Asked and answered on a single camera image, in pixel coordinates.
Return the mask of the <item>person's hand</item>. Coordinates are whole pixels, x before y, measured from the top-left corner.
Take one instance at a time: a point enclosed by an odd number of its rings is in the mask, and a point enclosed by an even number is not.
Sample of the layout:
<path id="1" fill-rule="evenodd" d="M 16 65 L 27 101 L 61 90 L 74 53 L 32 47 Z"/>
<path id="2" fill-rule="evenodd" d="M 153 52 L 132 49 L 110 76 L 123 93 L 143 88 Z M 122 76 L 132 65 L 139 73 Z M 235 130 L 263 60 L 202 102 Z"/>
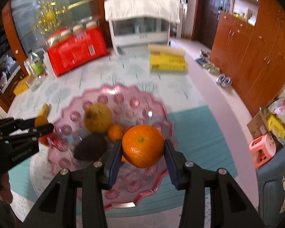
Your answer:
<path id="1" fill-rule="evenodd" d="M 11 204 L 13 201 L 13 195 L 10 189 L 9 183 L 9 173 L 4 173 L 0 178 L 0 200 L 8 204 Z"/>

